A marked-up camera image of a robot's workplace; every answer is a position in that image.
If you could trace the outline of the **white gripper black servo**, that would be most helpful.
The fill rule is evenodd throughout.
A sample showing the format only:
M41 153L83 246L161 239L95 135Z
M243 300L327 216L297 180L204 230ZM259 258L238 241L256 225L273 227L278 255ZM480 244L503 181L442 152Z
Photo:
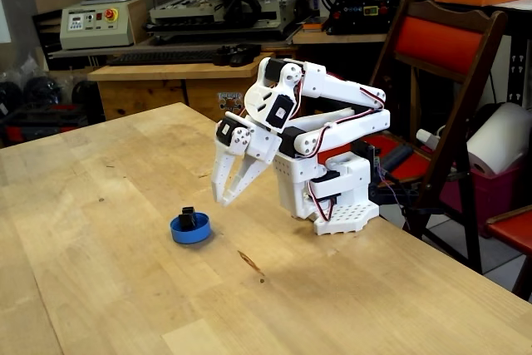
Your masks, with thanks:
M281 138L248 116L225 116L217 124L214 143L212 192L216 202L227 206L267 168L265 162L273 160ZM242 158L240 169L226 189L229 173L238 157Z

